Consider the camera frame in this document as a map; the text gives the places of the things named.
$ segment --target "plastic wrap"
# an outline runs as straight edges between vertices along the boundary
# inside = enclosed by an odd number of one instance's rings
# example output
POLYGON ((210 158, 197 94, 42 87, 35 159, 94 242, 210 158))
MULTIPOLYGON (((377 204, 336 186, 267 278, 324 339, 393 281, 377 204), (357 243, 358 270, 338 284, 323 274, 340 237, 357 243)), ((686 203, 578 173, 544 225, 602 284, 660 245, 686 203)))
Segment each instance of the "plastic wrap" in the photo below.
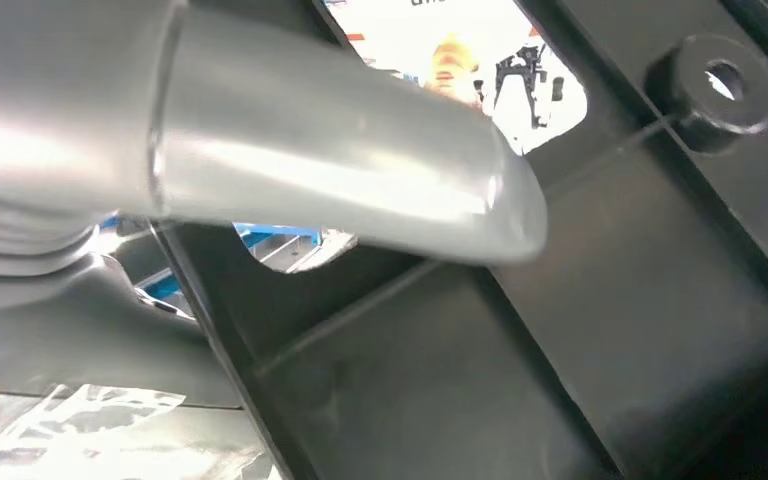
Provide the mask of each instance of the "plastic wrap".
POLYGON ((274 478, 254 435, 212 441, 205 410, 178 408, 183 401, 97 385, 58 385, 44 397, 0 393, 0 480, 274 478))

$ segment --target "black plastic panel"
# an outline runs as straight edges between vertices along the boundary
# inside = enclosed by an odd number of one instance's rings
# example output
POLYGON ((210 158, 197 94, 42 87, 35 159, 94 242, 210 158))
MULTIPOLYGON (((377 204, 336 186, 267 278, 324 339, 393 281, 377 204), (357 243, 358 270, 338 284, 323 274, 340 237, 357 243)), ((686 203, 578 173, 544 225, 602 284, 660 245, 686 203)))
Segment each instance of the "black plastic panel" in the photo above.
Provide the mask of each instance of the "black plastic panel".
MULTIPOLYGON (((307 0, 212 3, 340 44, 307 0)), ((284 473, 673 478, 768 389, 768 127, 701 154, 652 81, 688 35, 761 50, 713 0, 522 3, 588 94, 527 158, 536 262, 361 247, 286 277, 230 227, 161 231, 284 473)))
POLYGON ((320 478, 605 478, 492 288, 424 265, 260 369, 320 478))
POLYGON ((564 385, 633 478, 700 453, 768 367, 768 291, 659 139, 549 191, 550 239, 495 270, 564 385))

